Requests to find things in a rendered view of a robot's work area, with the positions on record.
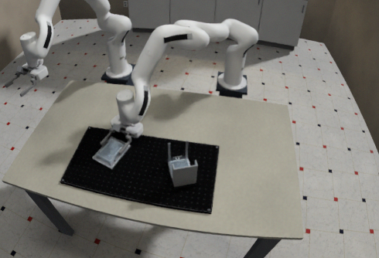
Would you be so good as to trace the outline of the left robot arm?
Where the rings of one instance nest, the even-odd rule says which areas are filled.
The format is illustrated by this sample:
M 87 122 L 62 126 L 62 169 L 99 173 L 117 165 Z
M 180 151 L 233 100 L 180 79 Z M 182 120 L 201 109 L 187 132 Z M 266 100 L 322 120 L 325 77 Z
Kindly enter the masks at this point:
M 226 19 L 219 24 L 179 20 L 173 25 L 156 28 L 131 73 L 135 98 L 131 90 L 120 90 L 116 94 L 121 123 L 113 124 L 112 129 L 124 132 L 129 124 L 138 124 L 145 116 L 151 100 L 149 80 L 167 46 L 200 50 L 207 47 L 209 41 L 219 42 L 226 38 L 237 41 L 238 45 L 227 48 L 224 73 L 219 75 L 218 83 L 228 90 L 242 90 L 247 85 L 242 77 L 246 53 L 258 41 L 254 28 L 235 19 Z

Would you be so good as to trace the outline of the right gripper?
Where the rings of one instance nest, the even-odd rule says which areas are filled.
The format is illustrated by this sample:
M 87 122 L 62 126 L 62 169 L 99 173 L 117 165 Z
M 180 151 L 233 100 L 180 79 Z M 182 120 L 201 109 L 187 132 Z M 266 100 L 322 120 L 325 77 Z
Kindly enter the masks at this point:
M 29 88 L 22 91 L 20 93 L 21 97 L 26 95 L 29 92 L 29 90 L 31 90 L 36 85 L 36 80 L 41 80 L 42 78 L 44 78 L 45 76 L 48 75 L 47 68 L 46 68 L 46 66 L 43 66 L 43 62 L 39 66 L 35 67 L 34 69 L 29 70 L 27 74 L 21 73 L 19 71 L 15 72 L 15 73 L 16 73 L 16 77 L 14 77 L 13 79 L 11 79 L 9 82 L 7 82 L 5 84 L 6 88 L 11 86 L 13 84 L 13 81 L 16 80 L 17 78 L 19 78 L 19 76 L 21 74 L 24 76 L 27 75 L 27 76 L 32 77 L 32 79 L 30 80 L 32 83 L 32 86 L 30 86 Z

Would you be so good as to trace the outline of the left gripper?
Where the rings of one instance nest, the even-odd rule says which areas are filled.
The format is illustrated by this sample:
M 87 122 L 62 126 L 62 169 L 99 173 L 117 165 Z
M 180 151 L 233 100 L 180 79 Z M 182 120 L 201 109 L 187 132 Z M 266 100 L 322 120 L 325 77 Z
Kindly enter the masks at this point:
M 113 124 L 120 124 L 120 118 L 119 114 L 116 115 L 112 120 L 111 120 L 111 126 Z M 100 143 L 102 146 L 105 145 L 105 143 L 108 141 L 108 138 L 112 133 L 114 133 L 116 130 L 110 128 L 109 129 L 109 134 L 104 138 L 104 140 Z M 126 131 L 122 132 L 126 135 L 126 139 L 128 140 L 128 143 L 121 148 L 121 150 L 118 152 L 120 155 L 125 151 L 126 147 L 131 143 L 131 137 L 139 137 L 141 133 L 143 132 L 143 124 L 138 123 L 138 124 L 129 124 L 127 127 Z

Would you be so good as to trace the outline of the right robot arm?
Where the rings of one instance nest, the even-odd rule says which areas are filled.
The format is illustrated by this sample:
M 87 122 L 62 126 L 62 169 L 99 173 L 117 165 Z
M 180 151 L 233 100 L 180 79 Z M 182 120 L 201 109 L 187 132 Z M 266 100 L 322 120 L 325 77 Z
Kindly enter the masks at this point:
M 114 33 L 107 42 L 110 66 L 106 69 L 106 75 L 113 79 L 129 75 L 132 66 L 126 60 L 125 37 L 131 30 L 131 20 L 123 15 L 111 14 L 108 0 L 85 1 L 95 11 L 99 28 Z M 27 32 L 19 38 L 28 69 L 18 65 L 17 71 L 27 74 L 43 62 L 53 41 L 52 18 L 59 2 L 60 0 L 41 0 L 39 3 L 35 14 L 35 21 L 39 24 L 39 38 L 35 32 Z

